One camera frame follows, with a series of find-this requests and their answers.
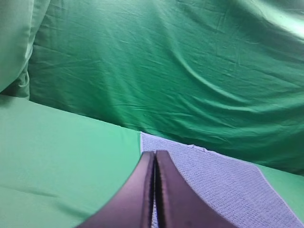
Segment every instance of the textured gray mat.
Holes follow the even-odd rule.
[[[142,151],[168,150],[193,190],[237,227],[304,228],[255,165],[145,133],[141,144]]]

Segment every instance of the green backdrop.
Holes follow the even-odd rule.
[[[51,0],[30,99],[304,174],[304,5]]]

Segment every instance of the green fabric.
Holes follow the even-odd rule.
[[[0,1],[0,92],[29,98],[28,60],[50,0]]]
[[[51,0],[29,63],[31,100],[304,174],[303,9]]]
[[[304,177],[257,165],[274,190],[304,223]]]
[[[75,227],[140,157],[139,133],[0,95],[0,227]]]

